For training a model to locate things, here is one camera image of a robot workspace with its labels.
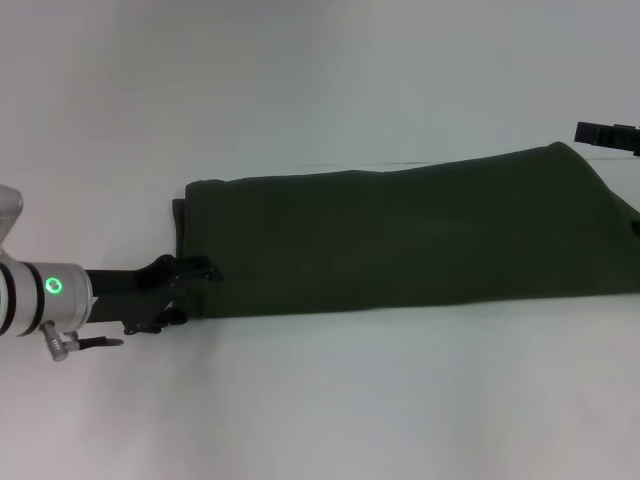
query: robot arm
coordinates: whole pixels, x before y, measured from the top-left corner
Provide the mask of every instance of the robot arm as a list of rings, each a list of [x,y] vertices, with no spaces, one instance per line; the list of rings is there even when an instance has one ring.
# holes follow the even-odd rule
[[[29,263],[9,256],[4,239],[22,212],[22,195],[0,186],[0,336],[41,331],[55,361],[69,352],[120,345],[105,337],[80,339],[86,323],[121,321],[124,333],[159,333],[187,321],[168,305],[195,281],[221,281],[208,258],[159,257],[136,271],[89,270],[69,263]],[[62,340],[60,332],[69,337]]]

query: green led light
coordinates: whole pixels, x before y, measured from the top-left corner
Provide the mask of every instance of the green led light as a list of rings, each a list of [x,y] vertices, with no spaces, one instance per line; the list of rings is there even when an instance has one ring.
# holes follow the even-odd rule
[[[47,278],[47,281],[44,282],[44,286],[49,290],[49,293],[54,295],[62,293],[62,282],[55,277]]]

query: dark green cloth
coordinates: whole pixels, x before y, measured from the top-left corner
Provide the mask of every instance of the dark green cloth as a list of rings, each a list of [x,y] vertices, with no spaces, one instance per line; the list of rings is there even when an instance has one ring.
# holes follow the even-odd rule
[[[640,215],[562,143],[399,172],[195,182],[183,214],[179,254],[225,276],[187,292],[192,317],[640,291]]]

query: white surface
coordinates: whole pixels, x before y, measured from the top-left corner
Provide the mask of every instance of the white surface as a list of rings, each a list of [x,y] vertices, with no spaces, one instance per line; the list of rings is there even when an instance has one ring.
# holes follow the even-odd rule
[[[580,120],[637,124],[639,14],[4,0],[0,181],[25,197],[6,246],[135,268],[172,251],[170,200],[191,180],[404,168],[570,143]],[[640,207],[640,164],[593,165]],[[2,478],[637,478],[639,307],[191,323],[60,365],[38,337],[3,338]]]

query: green fabric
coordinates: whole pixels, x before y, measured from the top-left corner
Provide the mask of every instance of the green fabric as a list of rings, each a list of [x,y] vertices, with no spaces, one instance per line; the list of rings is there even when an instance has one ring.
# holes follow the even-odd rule
[[[192,317],[640,291],[640,215],[561,143],[379,173],[192,183],[182,252],[224,284]]]

